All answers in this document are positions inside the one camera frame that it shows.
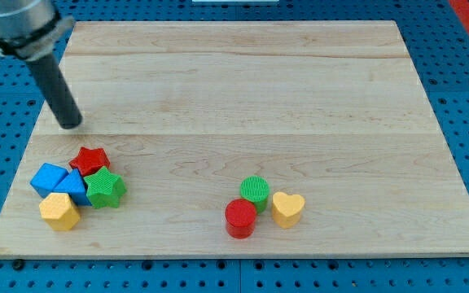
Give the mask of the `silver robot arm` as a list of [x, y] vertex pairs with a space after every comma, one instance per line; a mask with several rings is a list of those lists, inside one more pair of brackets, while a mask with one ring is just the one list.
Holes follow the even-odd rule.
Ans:
[[51, 0], [0, 0], [0, 56], [39, 60], [74, 25]]

